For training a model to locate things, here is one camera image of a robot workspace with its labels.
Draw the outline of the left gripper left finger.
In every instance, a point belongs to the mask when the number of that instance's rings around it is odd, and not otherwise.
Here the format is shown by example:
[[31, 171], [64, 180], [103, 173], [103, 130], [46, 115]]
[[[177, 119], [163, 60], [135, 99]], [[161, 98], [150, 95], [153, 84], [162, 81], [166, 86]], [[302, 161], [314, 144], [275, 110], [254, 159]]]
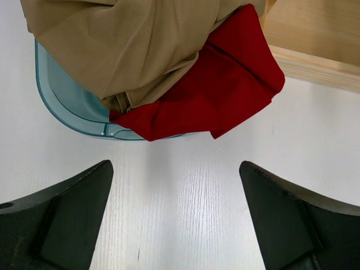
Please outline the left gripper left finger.
[[104, 160], [1, 204], [1, 269], [89, 269], [113, 180]]

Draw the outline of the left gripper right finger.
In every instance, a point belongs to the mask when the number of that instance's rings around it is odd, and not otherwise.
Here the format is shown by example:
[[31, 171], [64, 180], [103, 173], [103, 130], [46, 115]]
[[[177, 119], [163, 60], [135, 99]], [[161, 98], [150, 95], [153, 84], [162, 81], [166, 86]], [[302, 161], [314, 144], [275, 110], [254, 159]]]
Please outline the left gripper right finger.
[[359, 207], [243, 161], [239, 168], [266, 269], [359, 269]]

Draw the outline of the red skirt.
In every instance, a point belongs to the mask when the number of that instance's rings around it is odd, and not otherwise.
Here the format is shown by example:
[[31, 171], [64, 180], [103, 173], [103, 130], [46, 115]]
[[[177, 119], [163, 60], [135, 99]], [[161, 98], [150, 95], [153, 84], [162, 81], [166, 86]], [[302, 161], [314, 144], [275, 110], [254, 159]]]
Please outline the red skirt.
[[194, 132], [218, 138], [270, 104], [284, 84], [255, 8], [246, 5], [211, 33], [166, 94], [126, 114], [110, 111], [109, 119], [148, 141]]

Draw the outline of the tan skirt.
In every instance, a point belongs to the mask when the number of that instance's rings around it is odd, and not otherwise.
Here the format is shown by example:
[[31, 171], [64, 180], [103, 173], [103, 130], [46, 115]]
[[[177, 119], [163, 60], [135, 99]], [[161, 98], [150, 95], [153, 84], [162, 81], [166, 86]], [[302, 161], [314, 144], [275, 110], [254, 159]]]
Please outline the tan skirt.
[[209, 34], [265, 1], [22, 1], [28, 30], [85, 90], [130, 110], [165, 94], [197, 61]]

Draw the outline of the teal plastic basin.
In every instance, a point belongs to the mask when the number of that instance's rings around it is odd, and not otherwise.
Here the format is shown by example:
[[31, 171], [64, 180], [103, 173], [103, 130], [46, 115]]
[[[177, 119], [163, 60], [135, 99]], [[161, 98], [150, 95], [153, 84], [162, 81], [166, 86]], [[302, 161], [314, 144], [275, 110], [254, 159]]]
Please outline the teal plastic basin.
[[143, 141], [134, 131], [109, 122], [110, 111], [77, 84], [54, 58], [34, 42], [35, 77], [48, 111], [63, 125], [86, 136], [114, 141]]

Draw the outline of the wooden clothes rack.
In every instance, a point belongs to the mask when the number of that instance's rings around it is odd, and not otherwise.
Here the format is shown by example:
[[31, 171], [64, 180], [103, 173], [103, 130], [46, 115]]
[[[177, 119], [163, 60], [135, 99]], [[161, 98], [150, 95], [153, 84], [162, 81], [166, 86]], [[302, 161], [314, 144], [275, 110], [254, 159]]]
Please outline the wooden clothes rack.
[[359, 1], [267, 1], [264, 33], [286, 76], [359, 92]]

